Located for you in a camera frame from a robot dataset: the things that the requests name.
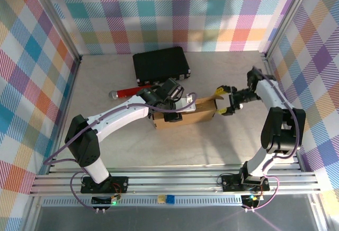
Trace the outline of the brown cardboard paper box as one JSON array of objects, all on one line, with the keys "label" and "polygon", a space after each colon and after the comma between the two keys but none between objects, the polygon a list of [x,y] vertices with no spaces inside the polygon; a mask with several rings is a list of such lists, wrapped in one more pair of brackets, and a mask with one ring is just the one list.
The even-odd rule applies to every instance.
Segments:
[{"label": "brown cardboard paper box", "polygon": [[222,96],[210,96],[199,98],[195,102],[194,112],[183,112],[182,120],[176,122],[166,122],[162,113],[155,113],[152,116],[156,129],[175,128],[199,122],[210,121],[217,112],[217,100],[224,100]]}]

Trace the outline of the red toy microphone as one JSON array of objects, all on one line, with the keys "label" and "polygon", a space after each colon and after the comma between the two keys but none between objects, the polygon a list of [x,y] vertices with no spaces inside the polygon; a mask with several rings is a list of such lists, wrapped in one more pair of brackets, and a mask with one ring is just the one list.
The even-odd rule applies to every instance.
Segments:
[{"label": "red toy microphone", "polygon": [[114,100],[119,99],[119,98],[124,98],[124,97],[130,97],[130,96],[136,95],[139,91],[141,91],[144,88],[148,88],[148,86],[140,86],[140,87],[127,88],[124,90],[111,91],[109,93],[109,97]]}]

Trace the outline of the right controller board green light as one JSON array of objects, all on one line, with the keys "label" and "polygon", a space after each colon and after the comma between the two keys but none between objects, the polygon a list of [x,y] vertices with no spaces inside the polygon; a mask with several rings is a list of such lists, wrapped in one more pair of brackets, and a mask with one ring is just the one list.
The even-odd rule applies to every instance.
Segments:
[{"label": "right controller board green light", "polygon": [[247,207],[258,207],[260,203],[264,200],[263,196],[256,196],[256,195],[245,195],[241,196],[242,204]]}]

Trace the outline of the controller board green light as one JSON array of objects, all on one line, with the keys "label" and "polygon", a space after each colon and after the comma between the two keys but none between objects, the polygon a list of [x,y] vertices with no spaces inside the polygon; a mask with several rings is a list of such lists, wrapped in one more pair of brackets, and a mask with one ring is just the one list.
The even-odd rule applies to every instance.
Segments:
[{"label": "controller board green light", "polygon": [[121,195],[113,195],[113,196],[100,196],[100,197],[92,197],[91,204],[93,205],[116,205],[121,200]]},{"label": "controller board green light", "polygon": [[260,203],[264,200],[263,196],[256,196],[256,195],[245,195],[241,196],[242,204],[247,207],[258,207]]}]

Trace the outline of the left controller board green light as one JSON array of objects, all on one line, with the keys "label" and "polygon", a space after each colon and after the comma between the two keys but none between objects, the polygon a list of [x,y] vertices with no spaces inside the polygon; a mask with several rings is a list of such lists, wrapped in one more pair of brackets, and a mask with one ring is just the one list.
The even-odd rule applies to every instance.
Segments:
[{"label": "left controller board green light", "polygon": [[93,205],[116,205],[121,200],[121,195],[113,195],[113,196],[100,196],[100,197],[92,197],[91,204]]}]

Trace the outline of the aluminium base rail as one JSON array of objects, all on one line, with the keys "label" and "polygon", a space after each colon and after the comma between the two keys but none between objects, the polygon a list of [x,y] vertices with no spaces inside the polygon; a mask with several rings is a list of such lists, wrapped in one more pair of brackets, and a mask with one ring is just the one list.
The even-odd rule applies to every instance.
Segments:
[{"label": "aluminium base rail", "polygon": [[[239,165],[178,165],[110,168],[113,176],[127,176],[128,195],[154,196],[173,194],[176,196],[219,195],[222,187],[217,183],[221,173],[238,173]],[[53,167],[49,174],[38,175],[31,188],[31,196],[69,196],[73,190],[79,194],[81,177],[73,174],[76,168]],[[278,194],[319,193],[320,183],[315,173],[303,172],[298,163],[277,164],[268,172],[270,190]]]}]

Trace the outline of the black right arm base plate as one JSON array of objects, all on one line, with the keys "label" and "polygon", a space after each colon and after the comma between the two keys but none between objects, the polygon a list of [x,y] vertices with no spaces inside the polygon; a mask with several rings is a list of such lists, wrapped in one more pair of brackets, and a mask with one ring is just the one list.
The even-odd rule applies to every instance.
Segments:
[{"label": "black right arm base plate", "polygon": [[223,192],[269,191],[269,181],[265,177],[249,176],[243,178],[240,174],[222,175],[221,185]]}]

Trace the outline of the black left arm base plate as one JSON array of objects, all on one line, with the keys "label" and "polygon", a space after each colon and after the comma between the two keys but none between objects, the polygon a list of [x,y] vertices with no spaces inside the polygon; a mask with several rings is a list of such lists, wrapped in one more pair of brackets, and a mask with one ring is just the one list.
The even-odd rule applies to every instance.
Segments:
[{"label": "black left arm base plate", "polygon": [[90,176],[82,179],[82,194],[126,193],[129,178],[127,176],[109,176],[101,183],[95,183]]}]

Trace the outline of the aluminium frame post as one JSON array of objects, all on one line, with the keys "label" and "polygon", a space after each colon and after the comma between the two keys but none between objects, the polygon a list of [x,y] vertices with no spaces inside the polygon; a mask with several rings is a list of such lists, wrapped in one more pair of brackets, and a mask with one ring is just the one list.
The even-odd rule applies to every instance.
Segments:
[{"label": "aluminium frame post", "polygon": [[308,195],[308,198],[318,231],[331,231],[331,222],[324,210],[320,196],[312,193]]},{"label": "aluminium frame post", "polygon": [[258,48],[267,63],[272,59],[274,51],[282,41],[283,35],[302,1],[303,0],[280,0],[278,2],[264,40]]},{"label": "aluminium frame post", "polygon": [[24,208],[22,221],[19,231],[34,231],[38,222],[38,217],[42,204],[42,197],[29,196],[26,206]]},{"label": "aluminium frame post", "polygon": [[46,14],[50,18],[52,24],[58,31],[60,37],[62,38],[65,46],[70,51],[70,53],[74,56],[76,63],[80,64],[82,60],[82,55],[79,54],[77,51],[69,33],[67,32],[66,28],[64,27],[60,16],[58,15],[57,11],[55,10],[55,7],[53,6],[51,0],[39,0],[42,7],[46,11]]}]

